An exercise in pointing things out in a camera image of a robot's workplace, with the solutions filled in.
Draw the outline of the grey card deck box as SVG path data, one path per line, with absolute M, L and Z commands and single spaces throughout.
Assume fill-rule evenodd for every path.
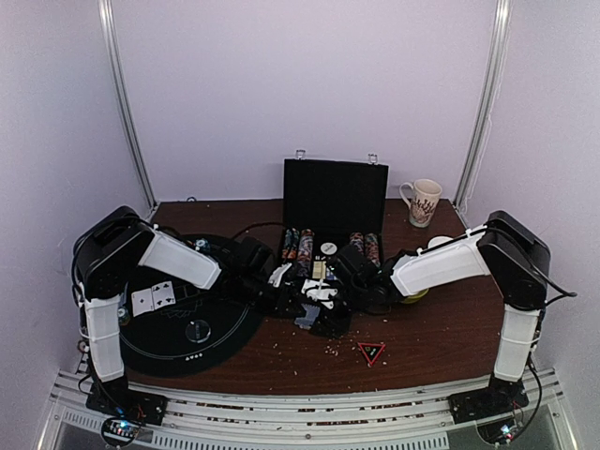
M 318 318 L 321 309 L 317 306 L 302 304 L 304 315 L 294 320 L 294 324 L 301 329 L 309 330 Z

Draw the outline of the clear black round button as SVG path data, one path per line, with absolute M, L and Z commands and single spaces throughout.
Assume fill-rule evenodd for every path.
M 207 341 L 212 334 L 212 328 L 205 320 L 190 321 L 185 329 L 185 336 L 188 341 L 201 344 Z

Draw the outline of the black poker chip case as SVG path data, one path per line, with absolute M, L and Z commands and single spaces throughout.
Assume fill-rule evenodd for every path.
M 286 158 L 283 162 L 282 232 L 278 258 L 287 229 L 300 234 L 314 232 L 312 260 L 307 277 L 312 278 L 316 261 L 326 262 L 332 256 L 322 255 L 320 246 L 333 242 L 338 251 L 350 244 L 350 234 L 375 233 L 379 238 L 383 262 L 383 220 L 389 167 L 378 162 L 336 161 L 310 158 Z

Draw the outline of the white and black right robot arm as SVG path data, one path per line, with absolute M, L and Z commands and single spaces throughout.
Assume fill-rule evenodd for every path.
M 449 397 L 457 424 L 529 404 L 523 376 L 535 371 L 532 356 L 545 313 L 551 304 L 576 297 L 550 278 L 548 245 L 504 211 L 457 237 L 437 236 L 426 247 L 401 250 L 385 262 L 348 245 L 328 263 L 332 279 L 306 280 L 300 293 L 321 304 L 314 326 L 329 334 L 340 333 L 355 311 L 392 306 L 427 291 L 474 282 L 495 290 L 503 314 L 498 350 L 486 386 Z

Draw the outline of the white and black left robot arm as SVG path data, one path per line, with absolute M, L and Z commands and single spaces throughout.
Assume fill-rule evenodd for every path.
M 301 283 L 271 257 L 255 238 L 181 235 L 127 206 L 82 235 L 71 277 L 90 358 L 87 407 L 121 423 L 159 425 L 166 398 L 132 389 L 128 369 L 194 374 L 235 355 L 264 316 L 301 316 Z

